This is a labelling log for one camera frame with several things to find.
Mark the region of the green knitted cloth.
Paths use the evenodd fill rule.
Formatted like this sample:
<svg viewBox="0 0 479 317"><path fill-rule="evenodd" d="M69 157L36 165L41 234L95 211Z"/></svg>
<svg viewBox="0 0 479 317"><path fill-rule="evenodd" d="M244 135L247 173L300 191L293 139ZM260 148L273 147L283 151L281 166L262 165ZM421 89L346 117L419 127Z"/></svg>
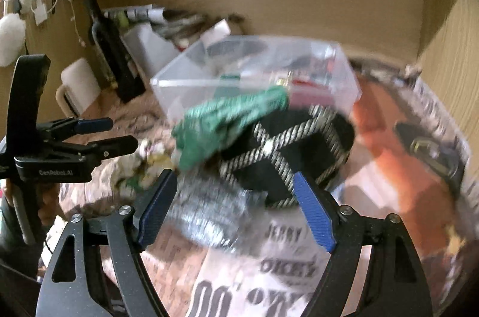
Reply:
<svg viewBox="0 0 479 317"><path fill-rule="evenodd" d="M179 169L189 171L205 162L227 149L252 123L288 105L287 89L273 86L254 94L212 99L187 110L172 130Z"/></svg>

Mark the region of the black cap with striped trim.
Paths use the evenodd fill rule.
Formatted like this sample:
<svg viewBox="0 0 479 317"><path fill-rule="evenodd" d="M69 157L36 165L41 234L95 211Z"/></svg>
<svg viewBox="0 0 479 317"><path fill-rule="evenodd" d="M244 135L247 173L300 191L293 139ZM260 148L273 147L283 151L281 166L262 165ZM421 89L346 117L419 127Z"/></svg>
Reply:
<svg viewBox="0 0 479 317"><path fill-rule="evenodd" d="M353 124L332 107L277 110L246 127L219 155L219 174L230 184L266 194L265 206L297 205L293 178L303 173L326 188L347 162Z"/></svg>

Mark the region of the white ceramic mug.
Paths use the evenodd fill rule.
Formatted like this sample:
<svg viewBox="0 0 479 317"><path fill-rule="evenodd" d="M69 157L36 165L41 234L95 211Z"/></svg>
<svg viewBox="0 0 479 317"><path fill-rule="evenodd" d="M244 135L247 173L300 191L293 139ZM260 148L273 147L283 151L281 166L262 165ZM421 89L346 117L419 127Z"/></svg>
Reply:
<svg viewBox="0 0 479 317"><path fill-rule="evenodd" d="M55 99L66 117L79 117L100 96L101 88L85 58L68 65L61 81Z"/></svg>

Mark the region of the floral patterned cloth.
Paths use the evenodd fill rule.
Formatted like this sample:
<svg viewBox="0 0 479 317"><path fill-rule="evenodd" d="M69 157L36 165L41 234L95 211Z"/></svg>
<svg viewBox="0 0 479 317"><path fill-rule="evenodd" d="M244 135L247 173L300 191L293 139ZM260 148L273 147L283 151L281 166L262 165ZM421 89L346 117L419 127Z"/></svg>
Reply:
<svg viewBox="0 0 479 317"><path fill-rule="evenodd" d="M119 191L148 190L167 169L175 170L175 164L164 144L143 139L134 153L113 162L110 184Z"/></svg>

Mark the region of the dark glass bottle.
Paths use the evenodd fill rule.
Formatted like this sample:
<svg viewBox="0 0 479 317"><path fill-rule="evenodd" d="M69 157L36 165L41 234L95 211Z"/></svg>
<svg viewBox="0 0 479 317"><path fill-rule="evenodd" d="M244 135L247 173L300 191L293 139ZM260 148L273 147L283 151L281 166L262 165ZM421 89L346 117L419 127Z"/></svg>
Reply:
<svg viewBox="0 0 479 317"><path fill-rule="evenodd" d="M122 42L118 28L97 0L85 0L91 18L91 39L106 70L106 77L124 104L145 93L137 65Z"/></svg>

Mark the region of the white fluffy object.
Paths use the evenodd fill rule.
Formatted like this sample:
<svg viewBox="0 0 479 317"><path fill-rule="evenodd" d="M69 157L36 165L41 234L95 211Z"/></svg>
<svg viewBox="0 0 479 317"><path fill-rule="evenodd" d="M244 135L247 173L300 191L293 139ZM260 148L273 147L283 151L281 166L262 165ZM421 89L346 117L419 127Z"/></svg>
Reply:
<svg viewBox="0 0 479 317"><path fill-rule="evenodd" d="M26 23L18 13L8 13L0 21L0 66L14 63L24 50Z"/></svg>

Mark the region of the black round gadget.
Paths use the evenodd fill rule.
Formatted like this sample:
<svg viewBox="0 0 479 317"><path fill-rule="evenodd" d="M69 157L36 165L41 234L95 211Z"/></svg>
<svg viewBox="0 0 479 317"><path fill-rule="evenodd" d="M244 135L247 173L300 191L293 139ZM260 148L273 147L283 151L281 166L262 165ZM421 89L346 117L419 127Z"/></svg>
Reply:
<svg viewBox="0 0 479 317"><path fill-rule="evenodd" d="M458 199L465 171L459 151L449 143L440 142L421 126L408 122L397 122L394 132L405 150L440 176L453 198Z"/></svg>

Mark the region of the small white box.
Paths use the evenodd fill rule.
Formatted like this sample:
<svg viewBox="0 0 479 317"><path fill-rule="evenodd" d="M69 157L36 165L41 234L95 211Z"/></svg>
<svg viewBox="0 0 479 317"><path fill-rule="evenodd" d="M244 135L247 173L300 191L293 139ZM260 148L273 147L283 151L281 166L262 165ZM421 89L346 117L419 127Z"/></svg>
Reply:
<svg viewBox="0 0 479 317"><path fill-rule="evenodd" d="M200 40L204 44L204 47L207 48L211 44L217 43L220 40L223 40L231 34L231 27L227 19L222 19L221 21L214 24L210 29L201 34Z"/></svg>

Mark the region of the clear plastic storage box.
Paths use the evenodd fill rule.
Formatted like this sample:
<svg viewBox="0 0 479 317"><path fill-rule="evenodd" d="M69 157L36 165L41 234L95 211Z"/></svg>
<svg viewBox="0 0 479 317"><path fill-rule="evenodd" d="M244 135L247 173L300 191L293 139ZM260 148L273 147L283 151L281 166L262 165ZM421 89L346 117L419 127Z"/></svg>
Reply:
<svg viewBox="0 0 479 317"><path fill-rule="evenodd" d="M198 40L150 81L166 118L211 99L284 86L292 107L332 106L349 115L361 96L348 58L333 42L271 35Z"/></svg>

